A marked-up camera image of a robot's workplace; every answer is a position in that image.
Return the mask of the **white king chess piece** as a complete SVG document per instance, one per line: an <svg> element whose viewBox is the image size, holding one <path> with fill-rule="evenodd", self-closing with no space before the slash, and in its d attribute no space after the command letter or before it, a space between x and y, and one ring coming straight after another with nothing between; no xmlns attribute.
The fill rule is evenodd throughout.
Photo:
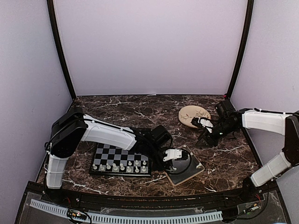
<svg viewBox="0 0 299 224"><path fill-rule="evenodd" d="M113 163L112 167L113 167L112 170L114 172L118 171L118 166L115 163Z"/></svg>

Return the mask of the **black grey chessboard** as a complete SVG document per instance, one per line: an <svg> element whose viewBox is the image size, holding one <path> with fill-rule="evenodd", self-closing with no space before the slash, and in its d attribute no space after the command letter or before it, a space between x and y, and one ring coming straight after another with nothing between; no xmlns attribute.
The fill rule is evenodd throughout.
<svg viewBox="0 0 299 224"><path fill-rule="evenodd" d="M135 172L135 161L139 161L139 167L140 172ZM130 166L132 168L131 173L127 172L127 167L129 167L128 162L131 161L132 165ZM108 171L106 169L106 164L109 164L111 166L111 170ZM118 171L114 172L112 170L112 165L115 163L118 166ZM124 165L124 170L120 170L120 164ZM92 166L95 164L98 168L97 170L92 170ZM100 171L100 164L102 164L105 167L105 171ZM119 147L99 143L97 145L97 149L93 155L91 165L89 168L89 174L91 175L121 175L121 176L134 176L134 177L150 177L151 176L151 161L150 159L143 155L133 152L132 150L127 151L123 150ZM142 172L142 166L145 166L147 171Z"/></svg>

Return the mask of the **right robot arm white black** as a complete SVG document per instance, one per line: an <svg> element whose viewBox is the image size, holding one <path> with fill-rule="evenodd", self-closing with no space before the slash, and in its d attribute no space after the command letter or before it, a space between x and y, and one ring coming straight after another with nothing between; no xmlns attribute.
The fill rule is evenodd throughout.
<svg viewBox="0 0 299 224"><path fill-rule="evenodd" d="M235 109L230 100L216 105L217 120L192 119L192 124L202 128L197 145L216 147L221 139L239 129L252 134L258 154L268 156L263 166L245 178L238 198L249 202L256 196L256 189L268 181L278 179L286 171L299 164L299 113L275 112L257 108Z"/></svg>

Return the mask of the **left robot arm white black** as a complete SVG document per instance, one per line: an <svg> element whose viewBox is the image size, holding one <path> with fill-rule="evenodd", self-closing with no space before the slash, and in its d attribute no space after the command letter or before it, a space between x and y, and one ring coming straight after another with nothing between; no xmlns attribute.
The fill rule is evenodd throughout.
<svg viewBox="0 0 299 224"><path fill-rule="evenodd" d="M68 159L82 141L102 143L147 156L159 171L174 171L172 161L182 158L182 151L164 144L172 141L169 132L159 125L154 129L122 127L95 119L82 108L71 108L51 127L51 137L44 145L49 154L45 177L47 195L55 203L63 203L62 177Z"/></svg>

